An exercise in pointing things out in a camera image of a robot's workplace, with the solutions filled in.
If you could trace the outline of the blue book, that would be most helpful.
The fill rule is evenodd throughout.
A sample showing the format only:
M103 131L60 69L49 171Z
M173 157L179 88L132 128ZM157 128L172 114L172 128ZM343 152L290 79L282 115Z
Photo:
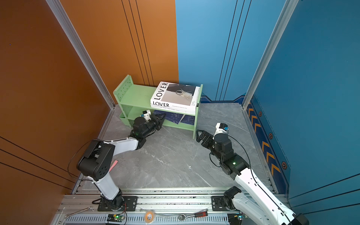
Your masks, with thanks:
M185 115L181 113L165 112L160 110L154 110L153 113L156 115L164 114L166 120L175 124L179 124L181 120L185 117Z
M195 125L195 116L193 115L184 115L184 117L181 120L181 123L187 124L187 125Z

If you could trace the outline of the white LOVER book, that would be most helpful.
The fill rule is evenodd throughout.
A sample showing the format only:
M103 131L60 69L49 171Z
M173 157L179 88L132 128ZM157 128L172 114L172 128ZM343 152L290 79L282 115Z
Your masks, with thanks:
M150 100L151 105L196 111L201 95L199 86L160 82Z

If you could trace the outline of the white book with brown pattern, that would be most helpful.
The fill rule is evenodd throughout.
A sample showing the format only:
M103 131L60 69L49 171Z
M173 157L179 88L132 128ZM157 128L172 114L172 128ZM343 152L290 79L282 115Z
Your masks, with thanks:
M193 116L196 115L196 111L187 111L187 110L182 110L182 109L171 109L171 108L166 108L166 107L156 106L156 105L151 105L151 108L159 109L159 110L162 110L162 111L174 112L174 113L188 114L188 115L193 115Z

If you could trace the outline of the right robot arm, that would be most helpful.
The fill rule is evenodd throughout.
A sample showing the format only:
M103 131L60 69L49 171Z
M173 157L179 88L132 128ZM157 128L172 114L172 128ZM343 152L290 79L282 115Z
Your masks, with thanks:
M247 192L244 194L237 187L228 189L224 193L224 201L230 209L241 211L258 225L309 224L303 214L295 214L269 191L256 177L250 162L234 153L227 132L213 136L206 131L197 130L196 140L219 160L223 172Z

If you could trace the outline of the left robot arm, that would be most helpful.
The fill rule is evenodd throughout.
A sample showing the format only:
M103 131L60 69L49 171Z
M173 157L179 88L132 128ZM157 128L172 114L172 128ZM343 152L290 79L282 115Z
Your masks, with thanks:
M143 147L146 138L159 131L166 115L144 111L134 120L130 135L123 139L105 141L94 139L80 158L77 169L88 177L100 191L100 203L111 211L118 211L124 205L122 191L111 178L113 157Z

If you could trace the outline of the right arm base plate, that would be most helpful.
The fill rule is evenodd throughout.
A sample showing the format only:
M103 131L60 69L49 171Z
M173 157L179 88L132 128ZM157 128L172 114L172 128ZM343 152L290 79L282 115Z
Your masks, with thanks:
M225 196L212 196L211 205L214 212L235 210L231 200Z

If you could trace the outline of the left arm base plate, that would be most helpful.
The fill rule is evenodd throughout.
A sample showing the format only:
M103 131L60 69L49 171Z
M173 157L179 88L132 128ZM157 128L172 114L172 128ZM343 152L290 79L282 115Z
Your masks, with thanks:
M137 207L137 196L120 196L114 200L107 200L104 197L94 200L93 203L98 203L97 211L99 212L134 212Z

